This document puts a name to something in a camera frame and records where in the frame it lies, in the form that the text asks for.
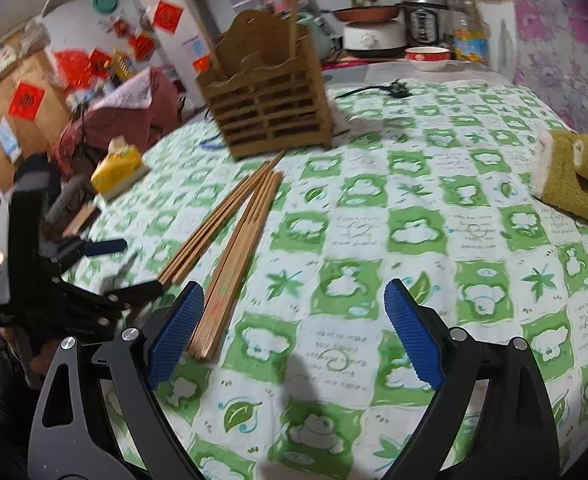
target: bundle of chopsticks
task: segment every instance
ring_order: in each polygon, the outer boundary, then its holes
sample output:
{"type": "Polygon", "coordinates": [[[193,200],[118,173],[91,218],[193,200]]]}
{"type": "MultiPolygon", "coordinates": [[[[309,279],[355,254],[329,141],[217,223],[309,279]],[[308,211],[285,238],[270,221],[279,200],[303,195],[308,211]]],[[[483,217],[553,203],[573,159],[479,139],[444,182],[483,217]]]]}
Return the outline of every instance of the bundle of chopsticks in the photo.
{"type": "Polygon", "coordinates": [[[282,173],[273,169],[283,155],[284,152],[280,152],[241,180],[194,231],[158,276],[158,281],[164,286],[181,283],[210,246],[216,234],[239,211],[247,197],[252,195],[235,225],[205,292],[203,317],[188,345],[188,353],[195,359],[210,360],[216,353],[240,284],[282,181],[282,173]]]}

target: rice cooker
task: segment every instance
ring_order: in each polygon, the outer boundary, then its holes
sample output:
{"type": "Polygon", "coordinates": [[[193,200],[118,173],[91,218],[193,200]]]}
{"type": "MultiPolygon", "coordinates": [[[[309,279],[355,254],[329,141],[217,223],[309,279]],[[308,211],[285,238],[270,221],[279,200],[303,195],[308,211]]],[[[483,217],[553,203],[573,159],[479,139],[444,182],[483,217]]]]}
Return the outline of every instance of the rice cooker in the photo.
{"type": "Polygon", "coordinates": [[[350,22],[343,29],[343,48],[351,56],[400,56],[405,45],[402,20],[350,22]]]}
{"type": "Polygon", "coordinates": [[[448,0],[403,0],[407,43],[452,49],[448,0]]]}

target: cooking oil bottle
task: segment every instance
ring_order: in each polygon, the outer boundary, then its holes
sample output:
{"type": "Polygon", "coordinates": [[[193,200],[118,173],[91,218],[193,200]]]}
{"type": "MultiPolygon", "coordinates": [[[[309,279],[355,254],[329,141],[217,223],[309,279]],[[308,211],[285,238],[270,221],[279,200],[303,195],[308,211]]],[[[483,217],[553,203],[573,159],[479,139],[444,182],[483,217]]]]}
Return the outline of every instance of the cooking oil bottle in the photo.
{"type": "Polygon", "coordinates": [[[487,64],[487,36],[475,0],[448,0],[448,8],[452,12],[456,59],[487,64]]]}

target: pink blanket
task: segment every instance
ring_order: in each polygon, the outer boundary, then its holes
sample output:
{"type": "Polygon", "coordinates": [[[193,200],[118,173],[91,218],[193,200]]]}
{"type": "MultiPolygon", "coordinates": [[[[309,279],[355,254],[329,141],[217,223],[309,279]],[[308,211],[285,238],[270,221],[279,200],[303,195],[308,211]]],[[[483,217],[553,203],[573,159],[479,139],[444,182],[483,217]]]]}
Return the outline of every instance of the pink blanket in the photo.
{"type": "MultiPolygon", "coordinates": [[[[123,136],[145,153],[180,126],[176,98],[176,88],[160,70],[146,69],[85,113],[83,142],[107,151],[114,137],[123,136]]],[[[82,139],[81,121],[73,121],[52,147],[63,180],[74,175],[72,158],[82,139]]]]}

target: towel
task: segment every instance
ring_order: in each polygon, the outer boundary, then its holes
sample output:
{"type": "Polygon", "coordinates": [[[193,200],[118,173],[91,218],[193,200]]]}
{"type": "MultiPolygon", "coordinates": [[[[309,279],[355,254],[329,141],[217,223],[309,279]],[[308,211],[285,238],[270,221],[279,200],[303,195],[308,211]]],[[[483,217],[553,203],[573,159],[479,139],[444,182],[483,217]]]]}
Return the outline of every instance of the towel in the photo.
{"type": "Polygon", "coordinates": [[[588,220],[588,134],[555,130],[538,137],[530,192],[588,220]]]}

